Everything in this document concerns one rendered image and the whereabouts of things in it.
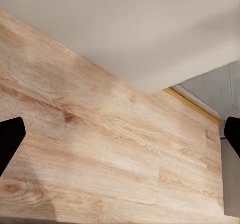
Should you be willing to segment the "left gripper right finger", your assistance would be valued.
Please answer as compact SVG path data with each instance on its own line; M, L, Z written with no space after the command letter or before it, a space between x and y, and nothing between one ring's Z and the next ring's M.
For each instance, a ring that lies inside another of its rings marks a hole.
M224 135L240 157L240 118L230 116L227 119Z

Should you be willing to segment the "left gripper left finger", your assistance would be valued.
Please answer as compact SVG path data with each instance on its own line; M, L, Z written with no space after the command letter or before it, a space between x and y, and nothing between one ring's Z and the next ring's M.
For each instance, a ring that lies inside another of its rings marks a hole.
M22 117L0 122L0 177L26 136Z

